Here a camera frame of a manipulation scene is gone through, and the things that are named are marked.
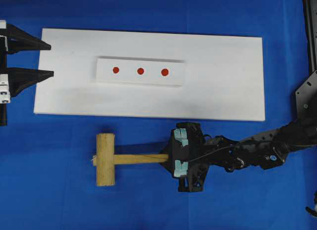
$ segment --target metal bracket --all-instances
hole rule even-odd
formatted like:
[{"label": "metal bracket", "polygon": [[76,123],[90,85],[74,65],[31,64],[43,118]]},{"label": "metal bracket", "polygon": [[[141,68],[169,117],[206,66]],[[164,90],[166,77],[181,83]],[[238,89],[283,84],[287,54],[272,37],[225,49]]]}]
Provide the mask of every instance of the metal bracket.
[{"label": "metal bracket", "polygon": [[307,115],[309,100],[317,92],[317,71],[314,71],[308,79],[296,90],[297,117],[304,118]]}]

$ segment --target black cable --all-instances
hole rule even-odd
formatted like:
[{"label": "black cable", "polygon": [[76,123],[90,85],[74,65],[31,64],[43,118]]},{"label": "black cable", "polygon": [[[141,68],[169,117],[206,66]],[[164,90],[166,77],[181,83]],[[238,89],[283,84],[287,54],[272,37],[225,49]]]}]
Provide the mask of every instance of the black cable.
[{"label": "black cable", "polygon": [[200,156],[200,157],[196,157],[196,158],[194,158],[194,159],[191,159],[191,160],[189,160],[189,161],[187,161],[187,162],[193,162],[193,161],[196,161],[196,160],[198,160],[198,159],[200,159],[200,158],[204,158],[204,157],[206,157],[206,156],[209,156],[209,155],[211,155],[211,154],[213,154],[213,153],[215,153],[215,152],[218,152],[218,151],[221,151],[221,150],[224,150],[224,149],[229,149],[229,148],[232,148],[232,147],[234,147],[234,146],[221,147],[221,148],[216,149],[216,150],[214,150],[214,151],[212,151],[212,152],[209,152],[209,153],[207,153],[207,154],[204,154],[204,155],[202,155],[202,156]]},{"label": "black cable", "polygon": [[[250,141],[250,142],[254,141],[254,142],[256,142],[256,144],[266,143],[266,142],[284,143],[286,145],[290,145],[290,146],[293,146],[293,147],[315,147],[315,146],[317,146],[317,144],[313,144],[313,145],[295,145],[295,144],[290,144],[290,143],[286,143],[286,142],[282,142],[282,141],[256,141],[256,140],[246,140],[246,141]],[[237,144],[232,145],[232,146],[218,148],[218,149],[213,150],[212,152],[204,154],[204,155],[202,155],[200,157],[196,157],[194,159],[188,160],[187,162],[193,162],[193,161],[199,160],[201,158],[204,158],[206,156],[209,156],[211,154],[214,154],[215,152],[218,152],[218,151],[221,151],[221,150],[224,150],[224,149],[234,148],[234,147],[236,147],[236,146],[238,146],[239,144],[242,144],[242,143],[237,143]]]}]

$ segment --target mallet handle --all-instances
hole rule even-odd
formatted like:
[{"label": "mallet handle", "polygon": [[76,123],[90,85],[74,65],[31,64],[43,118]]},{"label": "mallet handle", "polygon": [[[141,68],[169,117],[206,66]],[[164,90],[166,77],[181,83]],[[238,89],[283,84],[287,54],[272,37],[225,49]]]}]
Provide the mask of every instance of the mallet handle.
[{"label": "mallet handle", "polygon": [[114,155],[114,164],[161,163],[168,160],[168,154]]}]

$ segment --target clamp jaw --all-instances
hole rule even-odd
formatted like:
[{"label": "clamp jaw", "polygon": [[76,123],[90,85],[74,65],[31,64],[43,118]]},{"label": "clamp jaw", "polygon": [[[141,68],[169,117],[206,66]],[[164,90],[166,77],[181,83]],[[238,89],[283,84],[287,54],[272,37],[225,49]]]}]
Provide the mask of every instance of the clamp jaw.
[{"label": "clamp jaw", "polygon": [[6,67],[7,54],[50,50],[51,46],[21,29],[0,20],[0,126],[7,125],[6,104],[22,90],[52,77],[53,71]]}]

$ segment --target screw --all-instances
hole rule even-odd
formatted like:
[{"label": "screw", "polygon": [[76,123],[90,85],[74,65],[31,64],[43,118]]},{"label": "screw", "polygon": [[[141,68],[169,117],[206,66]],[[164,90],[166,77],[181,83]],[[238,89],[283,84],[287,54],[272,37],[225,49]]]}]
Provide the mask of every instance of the screw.
[{"label": "screw", "polygon": [[274,161],[274,162],[277,160],[277,158],[276,158],[275,155],[271,155],[269,158],[270,158],[272,161]]}]

